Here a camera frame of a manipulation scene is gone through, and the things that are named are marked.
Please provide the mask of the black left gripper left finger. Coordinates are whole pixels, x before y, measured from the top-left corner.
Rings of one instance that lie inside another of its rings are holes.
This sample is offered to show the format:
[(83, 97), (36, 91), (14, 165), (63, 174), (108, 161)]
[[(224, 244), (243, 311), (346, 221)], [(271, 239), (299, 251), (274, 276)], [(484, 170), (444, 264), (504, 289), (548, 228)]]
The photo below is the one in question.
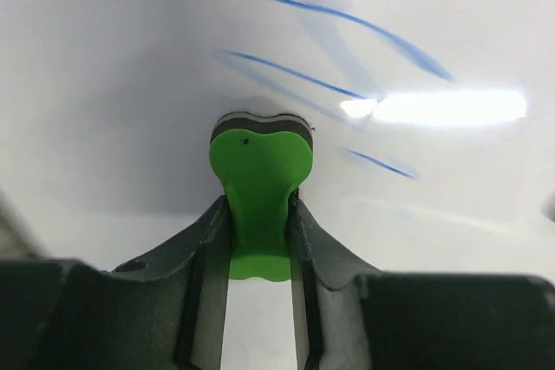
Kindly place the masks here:
[(112, 271), (70, 259), (1, 264), (4, 369), (218, 369), (229, 207), (218, 198)]

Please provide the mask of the white whiteboard black frame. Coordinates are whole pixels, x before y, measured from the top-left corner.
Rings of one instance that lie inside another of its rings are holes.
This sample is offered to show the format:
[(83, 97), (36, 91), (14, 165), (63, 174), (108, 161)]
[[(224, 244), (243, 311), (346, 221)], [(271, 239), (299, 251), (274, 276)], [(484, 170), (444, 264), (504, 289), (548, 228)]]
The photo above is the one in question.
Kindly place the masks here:
[[(232, 112), (309, 123), (297, 195), (375, 268), (554, 288), (554, 0), (1, 0), (1, 218), (27, 260), (112, 271), (227, 200)], [(291, 277), (232, 280), (231, 237), (229, 207), (218, 369), (301, 369)]]

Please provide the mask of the green whiteboard eraser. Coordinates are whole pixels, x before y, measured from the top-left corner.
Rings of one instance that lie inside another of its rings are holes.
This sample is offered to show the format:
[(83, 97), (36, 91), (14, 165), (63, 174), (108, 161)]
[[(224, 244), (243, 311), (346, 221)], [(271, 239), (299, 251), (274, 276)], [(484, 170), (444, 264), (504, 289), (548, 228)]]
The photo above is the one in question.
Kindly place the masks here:
[(289, 199), (313, 166), (309, 123), (295, 114), (225, 114), (212, 130), (209, 161), (232, 214), (230, 278), (289, 280)]

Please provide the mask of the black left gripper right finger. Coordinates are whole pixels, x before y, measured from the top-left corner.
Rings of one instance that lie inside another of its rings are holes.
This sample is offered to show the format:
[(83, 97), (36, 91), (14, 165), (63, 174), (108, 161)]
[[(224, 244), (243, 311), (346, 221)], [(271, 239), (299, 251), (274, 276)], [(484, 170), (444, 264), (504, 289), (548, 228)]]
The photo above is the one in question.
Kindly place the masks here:
[(382, 271), (289, 199), (301, 369), (551, 369), (554, 288), (526, 275)]

